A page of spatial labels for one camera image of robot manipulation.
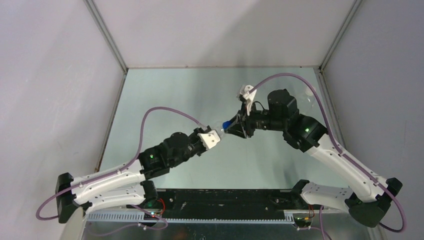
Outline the blue bottle cap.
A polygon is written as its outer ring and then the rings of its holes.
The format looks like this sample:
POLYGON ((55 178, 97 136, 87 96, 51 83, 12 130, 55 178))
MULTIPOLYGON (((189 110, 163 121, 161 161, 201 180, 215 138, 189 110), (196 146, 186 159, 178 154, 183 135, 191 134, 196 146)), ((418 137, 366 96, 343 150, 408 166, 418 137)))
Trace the blue bottle cap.
POLYGON ((225 130, 227 130, 229 127, 230 127, 230 125, 232 124, 232 122, 231 121, 225 121, 225 122, 223 122, 222 123, 222 129, 225 131, 225 130))

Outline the Pepsi labelled clear bottle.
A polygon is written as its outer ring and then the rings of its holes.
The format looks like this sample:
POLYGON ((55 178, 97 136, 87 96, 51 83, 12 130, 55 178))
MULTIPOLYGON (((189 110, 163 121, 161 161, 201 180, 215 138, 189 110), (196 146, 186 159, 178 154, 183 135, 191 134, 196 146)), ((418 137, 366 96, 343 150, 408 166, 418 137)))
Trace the Pepsi labelled clear bottle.
POLYGON ((212 130, 213 135, 215 137, 219 137, 220 140, 222 140, 226 136, 223 121, 217 121, 213 123, 210 128, 212 130))

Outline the clear bottle with yellow label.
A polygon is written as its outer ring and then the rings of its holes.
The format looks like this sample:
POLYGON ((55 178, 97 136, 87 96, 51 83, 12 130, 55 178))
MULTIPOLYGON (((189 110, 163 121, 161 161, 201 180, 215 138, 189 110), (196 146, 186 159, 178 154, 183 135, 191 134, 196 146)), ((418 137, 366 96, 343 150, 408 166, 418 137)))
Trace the clear bottle with yellow label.
POLYGON ((296 100, 302 114, 311 111, 317 102, 313 91, 308 86, 303 87, 296 93, 296 100))

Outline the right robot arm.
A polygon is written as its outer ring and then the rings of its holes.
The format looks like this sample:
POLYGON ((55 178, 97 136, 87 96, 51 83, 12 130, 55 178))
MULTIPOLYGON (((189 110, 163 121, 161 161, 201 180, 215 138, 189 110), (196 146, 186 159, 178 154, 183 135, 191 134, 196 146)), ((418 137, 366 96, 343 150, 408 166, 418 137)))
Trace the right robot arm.
POLYGON ((327 206, 350 214, 366 227, 378 226, 402 183, 379 176, 353 157, 318 120, 300 113, 296 99, 286 89, 270 92, 268 108, 263 110, 254 107, 255 94, 250 85, 240 91, 241 109, 223 125, 227 134, 247 139, 255 130, 282 132, 292 148, 320 161, 347 182, 347 187, 338 188, 299 180, 291 190, 291 204, 297 209, 327 206))

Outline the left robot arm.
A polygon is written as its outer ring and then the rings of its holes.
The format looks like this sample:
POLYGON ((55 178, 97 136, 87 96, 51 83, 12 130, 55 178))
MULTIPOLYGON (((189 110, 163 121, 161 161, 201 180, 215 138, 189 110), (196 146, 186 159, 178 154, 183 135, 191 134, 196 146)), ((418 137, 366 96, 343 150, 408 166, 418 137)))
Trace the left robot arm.
POLYGON ((210 128, 196 128, 190 135, 175 132, 142 151, 132 163, 81 177, 63 173, 58 176, 55 190, 63 191, 56 197, 58 222, 65 224, 79 207, 84 214, 124 205, 153 208, 159 197, 152 179, 200 156, 220 141, 219 134, 210 128))

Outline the left controller board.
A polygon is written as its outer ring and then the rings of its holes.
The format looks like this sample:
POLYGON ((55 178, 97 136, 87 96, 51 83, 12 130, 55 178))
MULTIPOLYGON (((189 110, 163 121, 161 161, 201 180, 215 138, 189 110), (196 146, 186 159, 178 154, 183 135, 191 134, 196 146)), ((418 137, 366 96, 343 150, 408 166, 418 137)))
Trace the left controller board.
POLYGON ((159 221, 162 216, 160 214, 155 214, 154 212, 144 213, 144 221, 159 221))

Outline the controller board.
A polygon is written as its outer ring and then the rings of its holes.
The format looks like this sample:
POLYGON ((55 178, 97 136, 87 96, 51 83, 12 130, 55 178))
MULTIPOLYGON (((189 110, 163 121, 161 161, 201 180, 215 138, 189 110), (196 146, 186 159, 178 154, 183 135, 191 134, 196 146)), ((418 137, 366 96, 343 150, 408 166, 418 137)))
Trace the controller board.
POLYGON ((144 213, 144 221, 159 221, 162 216, 160 214, 155 214, 154 212, 144 213))
POLYGON ((298 230, 308 230, 312 227, 313 217, 294 217, 293 226, 298 230))

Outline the right controller board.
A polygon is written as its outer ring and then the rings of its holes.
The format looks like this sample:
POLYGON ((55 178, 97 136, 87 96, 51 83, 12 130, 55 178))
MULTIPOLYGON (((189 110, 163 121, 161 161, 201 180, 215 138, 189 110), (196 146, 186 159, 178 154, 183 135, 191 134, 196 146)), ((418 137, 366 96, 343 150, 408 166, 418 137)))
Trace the right controller board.
POLYGON ((312 227, 313 217, 294 217, 293 226, 298 230, 308 230, 312 227))

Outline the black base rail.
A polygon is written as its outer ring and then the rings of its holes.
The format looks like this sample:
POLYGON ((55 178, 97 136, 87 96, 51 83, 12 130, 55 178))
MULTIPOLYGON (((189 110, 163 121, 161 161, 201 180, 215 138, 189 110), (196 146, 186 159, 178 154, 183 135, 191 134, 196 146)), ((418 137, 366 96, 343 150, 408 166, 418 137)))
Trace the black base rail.
POLYGON ((139 207, 159 210, 168 220, 284 220, 285 211, 309 210, 299 195, 285 189, 163 188, 139 207))

